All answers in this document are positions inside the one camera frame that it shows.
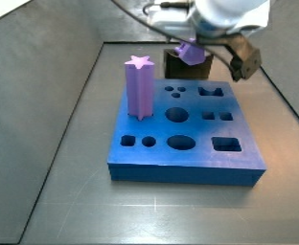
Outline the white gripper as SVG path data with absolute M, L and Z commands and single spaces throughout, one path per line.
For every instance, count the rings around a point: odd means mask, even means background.
M 148 7 L 148 24 L 180 39 L 194 38 L 189 20 L 192 0 L 154 0 Z

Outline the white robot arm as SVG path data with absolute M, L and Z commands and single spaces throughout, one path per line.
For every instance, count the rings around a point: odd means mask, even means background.
M 162 2 L 149 9 L 146 23 L 177 37 L 251 34 L 267 26 L 269 0 L 173 0 L 168 7 Z

